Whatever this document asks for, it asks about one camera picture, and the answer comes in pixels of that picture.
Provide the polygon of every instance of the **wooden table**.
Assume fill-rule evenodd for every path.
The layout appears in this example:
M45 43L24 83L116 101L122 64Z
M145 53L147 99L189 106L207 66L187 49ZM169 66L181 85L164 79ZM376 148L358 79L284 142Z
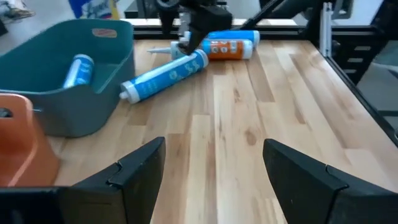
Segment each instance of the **wooden table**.
M146 52L168 45L136 41L136 73L168 62ZM398 192L398 149L306 41L261 41L248 61L211 62L146 101L121 101L91 136L50 138L62 159L56 184L74 184L156 136L166 137L167 156L155 224L285 222L262 160L265 138Z

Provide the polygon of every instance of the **plastic tub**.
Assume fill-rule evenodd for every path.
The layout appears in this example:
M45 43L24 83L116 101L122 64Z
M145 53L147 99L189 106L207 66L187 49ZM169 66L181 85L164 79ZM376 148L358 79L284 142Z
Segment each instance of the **plastic tub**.
M0 187L52 185L59 161L21 95L0 94Z
M134 76L132 43L128 22L61 22L0 57L0 92L28 97L46 134L91 134L115 109L120 84ZM63 89L76 54L94 60L91 83Z

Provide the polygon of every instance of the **orange chair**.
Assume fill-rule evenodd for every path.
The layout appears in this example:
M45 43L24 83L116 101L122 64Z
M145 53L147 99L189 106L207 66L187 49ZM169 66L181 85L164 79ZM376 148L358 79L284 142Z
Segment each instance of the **orange chair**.
M52 185L59 160L34 116L32 103L21 95L0 94L0 109L0 187Z

